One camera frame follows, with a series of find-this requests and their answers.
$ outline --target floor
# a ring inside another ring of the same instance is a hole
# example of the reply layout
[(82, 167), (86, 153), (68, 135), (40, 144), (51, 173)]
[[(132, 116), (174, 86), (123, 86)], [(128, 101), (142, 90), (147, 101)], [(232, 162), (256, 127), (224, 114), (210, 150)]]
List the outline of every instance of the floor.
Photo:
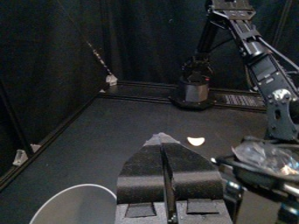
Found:
[[(0, 223), (30, 223), (47, 199), (79, 184), (118, 189), (124, 162), (152, 134), (164, 132), (206, 158), (223, 155), (243, 136), (263, 137), (266, 115), (211, 108), (184, 111), (171, 104), (96, 99), (44, 153), (0, 193)], [(187, 137), (204, 137), (200, 147)], [(246, 194), (238, 223), (274, 223), (278, 204)], [(114, 223), (115, 208), (103, 206), (103, 223)]]

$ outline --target plastic bag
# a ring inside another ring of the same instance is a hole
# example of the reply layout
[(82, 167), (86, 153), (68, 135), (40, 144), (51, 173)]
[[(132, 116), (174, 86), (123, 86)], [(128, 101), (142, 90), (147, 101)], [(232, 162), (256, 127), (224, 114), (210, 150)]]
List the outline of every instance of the plastic bag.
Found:
[(298, 156), (279, 144), (244, 141), (232, 151), (243, 163), (279, 175), (299, 174)]

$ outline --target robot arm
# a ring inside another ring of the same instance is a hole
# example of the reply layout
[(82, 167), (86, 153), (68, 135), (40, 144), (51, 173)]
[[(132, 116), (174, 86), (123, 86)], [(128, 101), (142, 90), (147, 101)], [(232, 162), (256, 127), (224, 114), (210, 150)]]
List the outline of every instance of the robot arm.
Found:
[(276, 49), (262, 39), (256, 27), (251, 23), (256, 13), (248, 0), (208, 0), (206, 8), (208, 21), (203, 29), (200, 43), (195, 56), (183, 66), (182, 91), (184, 94), (182, 95), (184, 100), (190, 100), (188, 95), (191, 95), (190, 92), (194, 92), (194, 85), (198, 83), (198, 88), (202, 87), (202, 76), (206, 77), (211, 73), (210, 51), (218, 29), (230, 30), (240, 57), (250, 71), (251, 80), (266, 102), (268, 135), (279, 140), (297, 140), (299, 132), (299, 125), (295, 121), (298, 90), (289, 78), (287, 71), (274, 57)]

